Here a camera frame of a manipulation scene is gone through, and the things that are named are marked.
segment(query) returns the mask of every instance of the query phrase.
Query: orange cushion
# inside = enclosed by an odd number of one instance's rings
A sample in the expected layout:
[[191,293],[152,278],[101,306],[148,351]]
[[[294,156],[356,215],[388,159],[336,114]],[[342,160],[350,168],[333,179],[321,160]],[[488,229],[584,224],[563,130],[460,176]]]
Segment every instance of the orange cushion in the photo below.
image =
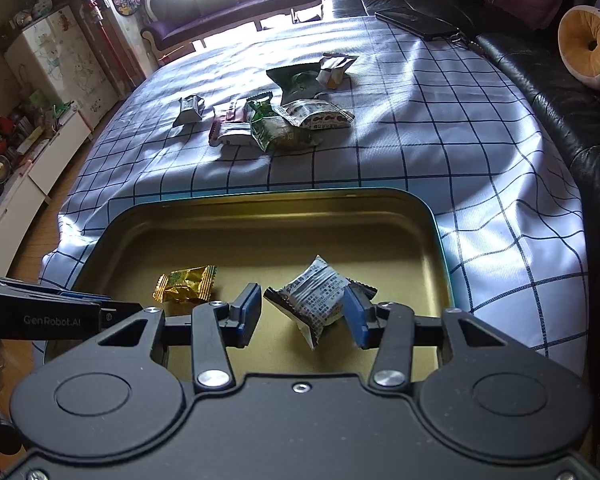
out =
[[600,90],[600,9],[577,6],[568,10],[558,28],[558,45],[571,75]]

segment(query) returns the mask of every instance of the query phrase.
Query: round cushion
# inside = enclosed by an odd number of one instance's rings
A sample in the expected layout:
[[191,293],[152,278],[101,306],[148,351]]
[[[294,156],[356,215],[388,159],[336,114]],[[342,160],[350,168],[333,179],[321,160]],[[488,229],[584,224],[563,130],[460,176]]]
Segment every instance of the round cushion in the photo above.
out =
[[577,6],[568,10],[558,28],[558,45],[571,75],[600,90],[600,9]]
[[177,26],[185,25],[200,17],[196,0],[149,0],[155,19]]

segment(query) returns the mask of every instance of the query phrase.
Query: white drawer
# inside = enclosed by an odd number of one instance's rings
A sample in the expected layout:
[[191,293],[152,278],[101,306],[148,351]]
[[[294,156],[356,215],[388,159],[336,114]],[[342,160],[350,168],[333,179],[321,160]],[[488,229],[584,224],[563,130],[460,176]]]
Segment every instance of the white drawer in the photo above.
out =
[[90,133],[80,114],[74,114],[38,157],[29,176],[44,193],[51,192],[56,180]]
[[27,177],[18,184],[10,200],[0,205],[0,276],[6,276],[13,258],[45,194]]

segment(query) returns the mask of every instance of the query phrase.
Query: green snack packet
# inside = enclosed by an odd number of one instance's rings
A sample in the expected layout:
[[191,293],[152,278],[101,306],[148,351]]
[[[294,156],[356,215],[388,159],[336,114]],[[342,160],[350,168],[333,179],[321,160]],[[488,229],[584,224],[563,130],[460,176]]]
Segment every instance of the green snack packet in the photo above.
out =
[[251,135],[263,152],[279,148],[283,150],[302,150],[316,143],[308,130],[297,128],[278,115],[271,105],[273,94],[261,94],[247,100],[254,110],[251,118]]
[[309,130],[292,126],[280,116],[251,121],[251,135],[263,152],[273,148],[303,150],[316,145]]

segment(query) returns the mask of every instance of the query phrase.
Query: blue grid pattern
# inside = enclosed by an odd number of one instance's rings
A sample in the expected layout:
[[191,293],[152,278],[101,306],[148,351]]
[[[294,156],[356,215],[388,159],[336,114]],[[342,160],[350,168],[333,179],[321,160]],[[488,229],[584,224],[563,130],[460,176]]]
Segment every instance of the blue grid pattern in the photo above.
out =
[[[360,58],[329,99],[352,128],[313,149],[208,145],[213,105],[280,90],[265,70]],[[172,128],[178,99],[203,122]],[[261,32],[155,73],[95,143],[61,209],[43,283],[71,287],[107,225],[135,204],[226,193],[392,187],[433,210],[456,305],[576,372],[584,367],[587,262],[580,195],[518,88],[486,60],[374,18]]]

